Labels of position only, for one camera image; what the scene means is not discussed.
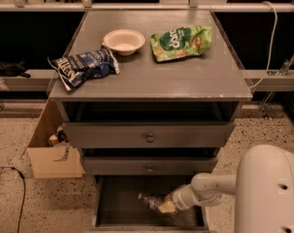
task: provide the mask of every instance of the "drawer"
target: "drawer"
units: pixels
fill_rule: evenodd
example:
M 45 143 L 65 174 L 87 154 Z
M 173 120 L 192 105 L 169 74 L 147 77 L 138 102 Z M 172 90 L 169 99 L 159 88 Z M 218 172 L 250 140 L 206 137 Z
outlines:
M 92 230 L 94 232 L 204 232 L 209 227 L 204 208 L 161 215 L 138 199 L 139 193 L 165 196 L 189 183 L 191 176 L 99 177 Z
M 200 123 L 100 123 L 66 122 L 63 128 L 75 148 L 221 148 L 234 122 Z
M 210 173 L 216 158 L 184 157 L 85 157 L 87 175 L 193 175 Z

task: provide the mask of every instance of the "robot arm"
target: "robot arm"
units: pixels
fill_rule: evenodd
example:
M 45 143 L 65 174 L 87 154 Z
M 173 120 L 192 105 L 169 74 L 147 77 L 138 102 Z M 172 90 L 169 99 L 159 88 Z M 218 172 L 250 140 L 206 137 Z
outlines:
M 214 206 L 223 193 L 236 197 L 236 233 L 294 233 L 294 154 L 268 145 L 251 148 L 237 175 L 198 174 L 170 193 L 158 209 Z

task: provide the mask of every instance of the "cabinet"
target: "cabinet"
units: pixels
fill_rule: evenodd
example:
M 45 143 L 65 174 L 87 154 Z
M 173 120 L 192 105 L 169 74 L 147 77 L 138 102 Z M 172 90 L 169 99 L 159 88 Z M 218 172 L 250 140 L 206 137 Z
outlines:
M 212 27 L 212 49 L 200 57 L 156 63 L 148 40 L 151 34 L 194 24 Z M 182 184 L 180 177 L 190 181 L 194 173 L 211 172 L 218 150 L 234 129 L 236 112 L 252 97 L 212 14 L 194 10 L 88 12 L 70 54 L 100 49 L 105 34 L 120 28 L 140 31 L 147 42 L 133 55 L 116 56 L 119 75 L 88 80 L 70 94 L 57 81 L 50 94 L 72 145 L 83 153 L 86 174 L 104 176 L 110 189 L 123 192 L 124 186 L 119 188 L 114 179 L 125 179 L 128 188 L 137 191 L 135 182 L 146 180 L 154 188 L 154 183 L 165 184 L 154 179 L 175 177 L 174 185 L 167 184 L 173 187 Z M 117 211 L 128 209 L 114 203 Z M 105 212 L 102 204 L 97 209 Z M 116 226 L 128 230 L 125 219 L 116 221 Z

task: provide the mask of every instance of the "bowl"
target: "bowl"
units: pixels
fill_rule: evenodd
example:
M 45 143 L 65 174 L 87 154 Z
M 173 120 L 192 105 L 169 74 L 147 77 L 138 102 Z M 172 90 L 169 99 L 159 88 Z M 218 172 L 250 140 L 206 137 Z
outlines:
M 141 33 L 130 29 L 118 29 L 104 37 L 104 45 L 119 55 L 133 54 L 145 42 L 146 39 Z

